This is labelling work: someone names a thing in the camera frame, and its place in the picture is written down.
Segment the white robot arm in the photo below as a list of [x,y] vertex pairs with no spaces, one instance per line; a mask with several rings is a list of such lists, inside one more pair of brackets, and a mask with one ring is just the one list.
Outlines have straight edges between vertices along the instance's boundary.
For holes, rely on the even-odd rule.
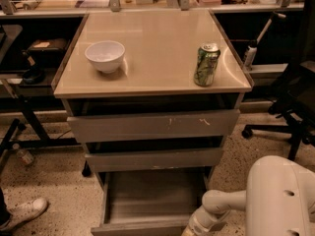
[[286,158],[264,156],[250,168],[245,190],[206,192],[181,236],[208,236],[233,210],[245,212],[245,236],[311,236],[314,209],[315,173]]

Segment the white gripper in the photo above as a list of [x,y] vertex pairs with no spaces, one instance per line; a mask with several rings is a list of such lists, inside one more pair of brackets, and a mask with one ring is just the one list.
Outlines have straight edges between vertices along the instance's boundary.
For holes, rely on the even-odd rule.
[[221,231],[225,226],[226,213],[215,214],[197,209],[189,218],[188,225],[181,236],[210,236],[212,232]]

